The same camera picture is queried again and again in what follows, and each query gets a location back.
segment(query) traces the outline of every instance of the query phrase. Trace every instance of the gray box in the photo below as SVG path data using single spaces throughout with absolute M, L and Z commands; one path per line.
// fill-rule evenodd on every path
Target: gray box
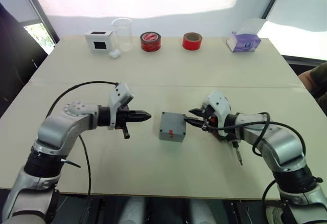
M 164 141 L 182 142 L 186 135 L 185 115 L 179 113 L 161 114 L 159 138 Z

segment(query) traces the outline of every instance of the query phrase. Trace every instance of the tape roll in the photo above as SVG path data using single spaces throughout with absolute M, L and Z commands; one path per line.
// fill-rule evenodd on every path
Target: tape roll
M 188 32 L 183 37 L 183 47 L 187 50 L 197 50 L 200 48 L 202 36 L 199 33 Z
M 156 32 L 145 32 L 141 36 L 141 48 L 147 52 L 154 52 L 161 47 L 161 36 Z

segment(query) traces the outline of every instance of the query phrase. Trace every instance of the black cable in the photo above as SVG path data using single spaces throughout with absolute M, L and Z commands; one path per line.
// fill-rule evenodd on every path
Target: black cable
M 80 138 L 80 140 L 82 142 L 82 145 L 83 145 L 83 148 L 84 148 L 86 162 L 87 162 L 87 171 L 88 171 L 88 190 L 87 190 L 86 204 L 85 204 L 85 207 L 83 209 L 83 212 L 82 212 L 82 215 L 81 215 L 80 221 L 79 221 L 79 224 L 81 224 L 83 222 L 83 219 L 84 219 L 85 211 L 86 211 L 86 209 L 89 206 L 90 201 L 91 201 L 91 185 L 92 185 L 92 179 L 91 179 L 90 161 L 88 159 L 88 154 L 87 154 L 86 146 L 85 146 L 85 143 L 84 143 L 84 140 L 83 140 L 82 136 L 79 135 L 78 137 Z
M 83 82 L 83 83 L 80 83 L 80 84 L 77 84 L 69 89 L 67 89 L 65 92 L 63 92 L 61 95 L 58 96 L 58 98 L 53 102 L 53 104 L 51 105 L 48 113 L 46 114 L 46 117 L 47 118 L 48 116 L 50 116 L 50 114 L 52 113 L 53 109 L 55 108 L 56 104 L 59 102 L 59 100 L 64 96 L 66 95 L 67 93 L 69 93 L 70 91 L 72 90 L 75 90 L 77 89 L 78 87 L 80 86 L 84 86 L 84 85 L 87 85 L 87 84 L 92 84 L 92 83 L 105 83 L 105 84 L 112 84 L 112 85 L 115 85 L 117 86 L 118 83 L 117 82 L 107 82 L 107 81 L 91 81 L 91 82 Z M 85 204 L 85 207 L 83 209 L 83 212 L 82 212 L 82 215 L 80 217 L 80 220 L 79 220 L 79 224 L 81 224 L 83 222 L 83 219 L 84 219 L 84 215 L 85 215 L 85 211 L 87 209 L 87 207 L 89 206 L 89 203 L 90 203 L 90 200 L 91 200 L 91 185 L 92 185 L 92 179 L 91 179 L 91 167 L 90 167 L 90 161 L 88 159 L 88 154 L 87 154 L 87 150 L 86 150 L 86 145 L 85 145 L 85 142 L 82 138 L 81 135 L 79 135 L 79 139 L 81 140 L 82 142 L 82 145 L 83 145 L 83 148 L 84 148 L 84 153 L 85 153 L 85 157 L 86 157 L 86 163 L 87 163 L 87 171 L 88 171 L 88 190 L 87 190 L 87 197 L 86 197 L 86 204 Z
M 265 122 L 265 126 L 264 128 L 262 129 L 259 137 L 256 139 L 255 143 L 253 144 L 252 146 L 252 152 L 257 155 L 257 156 L 262 156 L 260 153 L 257 153 L 255 151 L 256 147 L 258 146 L 258 144 L 260 143 L 261 139 L 263 138 L 263 136 L 265 135 L 267 129 L 268 129 L 268 126 L 269 126 L 269 122 L 270 122 L 270 114 L 267 113 L 267 112 L 263 112 L 263 113 L 259 113 L 259 114 L 263 114 L 263 115 L 266 115 L 267 116 L 267 120 Z
M 212 127 L 210 126 L 206 120 L 203 121 L 204 124 L 211 130 L 228 130 L 228 129 L 234 129 L 234 128 L 241 128 L 241 127 L 245 127 L 245 126 L 250 126 L 250 125 L 256 125 L 256 124 L 265 124 L 266 122 L 250 122 L 250 123 L 242 123 L 242 124 L 238 124 L 238 125 L 232 125 L 232 126 L 226 126 L 226 127 L 222 127 L 222 128 L 216 128 L 216 127 Z M 307 149 L 306 149 L 306 145 L 305 145 L 305 141 L 303 139 L 303 137 L 300 135 L 300 133 L 295 129 L 292 128 L 291 126 L 284 124 L 284 123 L 278 123 L 278 122 L 269 122 L 269 124 L 274 124 L 274 125 L 279 125 L 285 128 L 288 128 L 289 130 L 291 130 L 292 132 L 294 132 L 298 138 L 300 139 L 301 145 L 302 145 L 302 150 L 304 155 L 306 155 Z
M 264 191 L 264 194 L 262 195 L 261 198 L 261 208 L 262 208 L 262 216 L 264 218 L 264 221 L 268 223 L 267 219 L 267 213 L 266 213 L 266 206 L 265 206 L 265 201 L 266 201 L 266 196 L 270 188 L 276 183 L 276 180 L 273 180 L 269 185 L 266 187 L 266 190 Z
M 65 92 L 63 92 L 61 95 L 58 96 L 58 98 L 53 102 L 52 106 L 50 107 L 48 113 L 46 114 L 46 118 L 48 116 L 50 116 L 50 114 L 52 113 L 52 110 L 55 108 L 56 104 L 58 103 L 58 101 L 65 95 L 67 94 L 68 92 L 74 90 L 74 89 L 77 89 L 78 87 L 80 86 L 84 86 L 84 85 L 87 85 L 87 84 L 92 84 L 92 83 L 106 83 L 106 84 L 112 84 L 112 85 L 115 85 L 117 86 L 118 83 L 117 82 L 107 82 L 107 81 L 91 81 L 91 82 L 83 82 L 83 83 L 80 83 L 80 84 L 77 84 L 69 89 L 67 89 Z

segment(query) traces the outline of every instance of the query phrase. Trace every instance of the person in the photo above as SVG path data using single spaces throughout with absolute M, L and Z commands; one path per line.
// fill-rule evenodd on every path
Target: person
M 309 92 L 323 93 L 316 100 L 323 112 L 327 115 L 327 62 L 312 70 L 301 73 L 298 77 Z

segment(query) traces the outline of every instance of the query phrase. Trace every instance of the purple tissue box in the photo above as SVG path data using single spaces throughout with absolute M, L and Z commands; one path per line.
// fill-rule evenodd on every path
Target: purple tissue box
M 253 52 L 260 42 L 261 39 L 257 35 L 236 35 L 236 32 L 230 33 L 226 41 L 232 52 Z

